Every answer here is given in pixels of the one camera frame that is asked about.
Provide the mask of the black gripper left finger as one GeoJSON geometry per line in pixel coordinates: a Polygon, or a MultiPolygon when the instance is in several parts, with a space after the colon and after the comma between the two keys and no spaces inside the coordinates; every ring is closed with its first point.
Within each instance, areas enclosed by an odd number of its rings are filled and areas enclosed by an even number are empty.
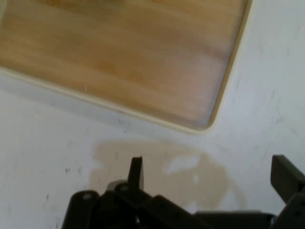
{"type": "Polygon", "coordinates": [[[143,187],[142,158],[132,158],[128,178],[99,195],[86,190],[69,202],[64,229],[196,229],[198,221],[162,196],[143,187]]]}

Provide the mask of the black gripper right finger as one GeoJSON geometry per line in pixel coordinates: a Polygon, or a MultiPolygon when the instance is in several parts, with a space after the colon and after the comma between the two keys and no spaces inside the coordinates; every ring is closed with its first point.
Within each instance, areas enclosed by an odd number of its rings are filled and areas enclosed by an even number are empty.
{"type": "Polygon", "coordinates": [[[285,207],[271,225],[272,229],[303,229],[305,227],[305,175],[284,155],[274,155],[271,185],[285,207]]]}

